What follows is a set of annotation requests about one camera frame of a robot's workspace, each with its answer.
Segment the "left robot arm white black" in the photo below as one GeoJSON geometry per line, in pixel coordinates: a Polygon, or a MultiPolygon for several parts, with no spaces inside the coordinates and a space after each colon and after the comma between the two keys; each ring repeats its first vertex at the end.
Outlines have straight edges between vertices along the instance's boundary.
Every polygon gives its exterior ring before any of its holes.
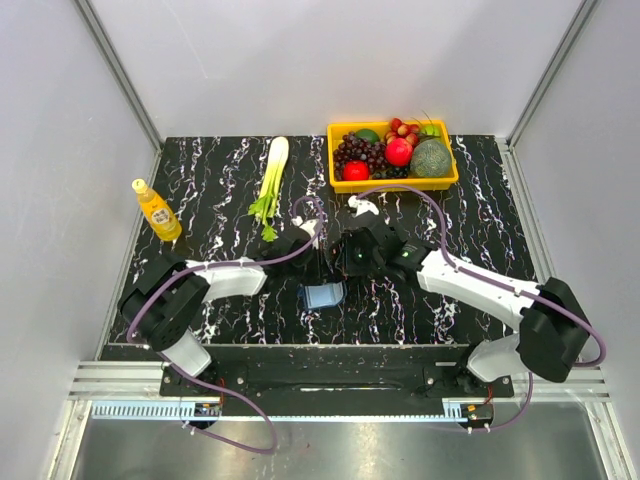
{"type": "Polygon", "coordinates": [[[191,331],[202,305],[226,297],[254,296],[278,277],[303,270],[318,248],[315,221],[293,226],[258,254],[231,261],[187,260],[167,253],[146,267],[117,303],[132,328],[127,337],[177,366],[193,394],[213,390],[217,372],[212,357],[191,331]]]}

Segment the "blue leather card holder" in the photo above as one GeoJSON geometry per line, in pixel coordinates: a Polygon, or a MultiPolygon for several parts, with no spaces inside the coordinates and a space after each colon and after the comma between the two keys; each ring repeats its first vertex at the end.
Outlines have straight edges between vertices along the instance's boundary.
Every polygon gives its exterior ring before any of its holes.
{"type": "Polygon", "coordinates": [[[346,288],[343,282],[301,286],[298,296],[305,310],[321,310],[340,305],[345,299],[346,288]]]}

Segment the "green netted melon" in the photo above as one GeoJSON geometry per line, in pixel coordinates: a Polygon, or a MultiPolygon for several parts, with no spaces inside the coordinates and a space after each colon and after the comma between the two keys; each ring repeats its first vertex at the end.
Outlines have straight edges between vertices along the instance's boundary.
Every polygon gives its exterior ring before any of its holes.
{"type": "Polygon", "coordinates": [[[440,178],[446,176],[452,166],[448,148],[438,140],[426,140],[418,144],[412,153],[410,172],[416,177],[440,178]]]}

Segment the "yellow plastic fruit bin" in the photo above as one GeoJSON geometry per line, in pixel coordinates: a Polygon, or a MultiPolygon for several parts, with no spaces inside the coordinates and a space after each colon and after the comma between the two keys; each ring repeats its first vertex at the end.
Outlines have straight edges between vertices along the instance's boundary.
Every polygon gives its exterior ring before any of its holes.
{"type": "Polygon", "coordinates": [[[384,140],[384,136],[386,132],[389,130],[389,122],[360,122],[360,123],[332,123],[327,127],[327,139],[328,139],[328,149],[329,149],[329,173],[330,173],[330,184],[333,187],[334,191],[337,194],[356,194],[362,193],[371,189],[379,188],[383,191],[396,191],[400,184],[408,185],[412,188],[421,191],[436,191],[436,190],[446,190],[451,185],[456,183],[459,180],[459,173],[456,166],[456,160],[453,156],[453,152],[451,150],[449,135],[446,128],[446,125],[443,121],[436,120],[414,120],[404,121],[406,123],[418,123],[420,126],[427,125],[432,123],[437,126],[441,131],[441,137],[439,139],[435,139],[443,143],[449,150],[452,159],[452,166],[449,173],[440,178],[422,178],[416,177],[409,172],[409,176],[405,179],[392,179],[392,180],[367,180],[367,181],[337,181],[334,177],[334,161],[333,161],[333,151],[334,149],[341,143],[344,135],[347,134],[355,134],[356,131],[368,128],[375,131],[379,137],[380,141],[383,142],[386,146],[387,143],[384,140]]]}

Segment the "green apple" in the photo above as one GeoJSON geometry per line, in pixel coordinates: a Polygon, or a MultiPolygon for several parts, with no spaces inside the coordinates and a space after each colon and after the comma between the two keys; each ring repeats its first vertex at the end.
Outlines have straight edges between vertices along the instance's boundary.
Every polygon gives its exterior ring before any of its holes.
{"type": "Polygon", "coordinates": [[[420,127],[418,136],[422,141],[439,139],[441,137],[441,131],[437,126],[430,123],[420,127]]]}

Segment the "dark blueberry cluster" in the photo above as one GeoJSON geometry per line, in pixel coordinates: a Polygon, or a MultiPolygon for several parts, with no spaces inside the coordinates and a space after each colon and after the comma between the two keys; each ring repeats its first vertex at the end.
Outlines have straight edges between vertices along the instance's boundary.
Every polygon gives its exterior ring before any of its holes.
{"type": "Polygon", "coordinates": [[[376,169],[372,174],[371,180],[392,180],[405,179],[409,176],[410,169],[405,167],[390,166],[386,168],[376,169]]]}

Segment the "green avocado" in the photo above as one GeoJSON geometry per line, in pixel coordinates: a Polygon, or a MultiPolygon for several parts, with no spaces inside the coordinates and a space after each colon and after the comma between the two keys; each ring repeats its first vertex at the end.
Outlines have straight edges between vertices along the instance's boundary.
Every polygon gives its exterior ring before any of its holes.
{"type": "Polygon", "coordinates": [[[355,136],[358,139],[369,142],[370,144],[375,144],[380,141],[379,135],[375,131],[368,128],[363,128],[356,131],[355,136]]]}

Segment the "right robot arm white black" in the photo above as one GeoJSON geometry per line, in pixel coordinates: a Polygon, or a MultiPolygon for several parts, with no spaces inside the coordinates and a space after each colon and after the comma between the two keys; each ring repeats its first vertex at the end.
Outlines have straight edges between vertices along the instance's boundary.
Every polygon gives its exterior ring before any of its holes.
{"type": "Polygon", "coordinates": [[[532,373],[564,382],[590,337],[588,321],[568,285],[505,277],[462,262],[434,244],[405,240],[391,228],[347,230],[331,248],[345,277],[387,276],[458,300],[500,320],[511,335],[468,350],[455,375],[457,388],[480,394],[500,377],[532,373]]]}

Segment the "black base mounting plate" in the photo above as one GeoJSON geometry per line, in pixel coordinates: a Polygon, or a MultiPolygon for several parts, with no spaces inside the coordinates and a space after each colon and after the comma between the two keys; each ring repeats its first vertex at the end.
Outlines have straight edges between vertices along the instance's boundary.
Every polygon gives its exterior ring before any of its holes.
{"type": "Polygon", "coordinates": [[[299,393],[400,393],[414,398],[510,398],[511,380],[489,384],[473,379],[455,363],[431,359],[363,356],[346,358],[292,357],[271,360],[217,359],[195,378],[218,387],[237,388],[257,397],[284,391],[299,393]]]}

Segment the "celery stalk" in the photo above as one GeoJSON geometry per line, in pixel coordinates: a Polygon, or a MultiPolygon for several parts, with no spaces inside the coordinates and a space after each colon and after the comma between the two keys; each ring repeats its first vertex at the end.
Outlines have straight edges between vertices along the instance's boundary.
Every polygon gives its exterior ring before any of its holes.
{"type": "Polygon", "coordinates": [[[277,233],[271,225],[271,219],[278,207],[280,187],[288,157],[288,139],[283,136],[274,138],[270,143],[259,196],[248,210],[248,214],[253,215],[262,225],[261,236],[265,242],[273,242],[277,239],[277,233]]]}

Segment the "purple grape bunch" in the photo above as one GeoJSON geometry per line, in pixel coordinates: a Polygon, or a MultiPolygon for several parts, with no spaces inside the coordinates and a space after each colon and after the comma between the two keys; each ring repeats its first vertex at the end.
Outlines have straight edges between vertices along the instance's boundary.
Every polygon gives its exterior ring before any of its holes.
{"type": "Polygon", "coordinates": [[[370,144],[358,139],[355,134],[344,135],[341,143],[333,151],[334,177],[337,181],[343,181],[341,173],[344,165],[352,160],[362,160],[369,166],[368,180],[371,180],[371,174],[376,169],[389,167],[385,158],[385,147],[386,145],[381,141],[370,144]]]}

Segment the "red apple front left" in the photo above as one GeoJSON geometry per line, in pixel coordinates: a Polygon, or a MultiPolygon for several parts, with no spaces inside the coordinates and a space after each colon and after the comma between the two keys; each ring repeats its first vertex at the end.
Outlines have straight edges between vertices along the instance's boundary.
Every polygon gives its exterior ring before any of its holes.
{"type": "Polygon", "coordinates": [[[369,166],[362,160],[352,160],[347,162],[341,173],[343,181],[367,181],[369,176],[369,166]]]}

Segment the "red cherry cluster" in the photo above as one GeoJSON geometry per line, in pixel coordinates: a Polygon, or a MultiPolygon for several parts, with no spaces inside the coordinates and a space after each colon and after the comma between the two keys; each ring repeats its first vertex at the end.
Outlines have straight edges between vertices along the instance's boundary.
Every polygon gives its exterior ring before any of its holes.
{"type": "Polygon", "coordinates": [[[411,146],[416,146],[419,143],[420,133],[421,126],[418,123],[406,123],[399,118],[392,118],[384,140],[389,144],[391,141],[400,138],[406,140],[411,146]]]}

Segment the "yellow juice bottle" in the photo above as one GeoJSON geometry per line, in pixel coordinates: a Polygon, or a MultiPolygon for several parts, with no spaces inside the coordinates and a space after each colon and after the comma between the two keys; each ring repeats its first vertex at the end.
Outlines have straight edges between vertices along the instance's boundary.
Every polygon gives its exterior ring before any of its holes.
{"type": "Polygon", "coordinates": [[[132,189],[145,219],[157,237],[164,242],[177,240],[182,227],[166,201],[143,179],[135,179],[132,189]]]}

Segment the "red pink peach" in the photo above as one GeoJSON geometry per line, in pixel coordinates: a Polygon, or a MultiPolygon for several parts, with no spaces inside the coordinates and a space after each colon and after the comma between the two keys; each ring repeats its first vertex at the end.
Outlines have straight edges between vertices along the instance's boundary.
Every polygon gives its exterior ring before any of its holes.
{"type": "Polygon", "coordinates": [[[385,158],[389,164],[396,167],[407,166],[413,154],[413,146],[404,138],[395,138],[385,149],[385,158]]]}

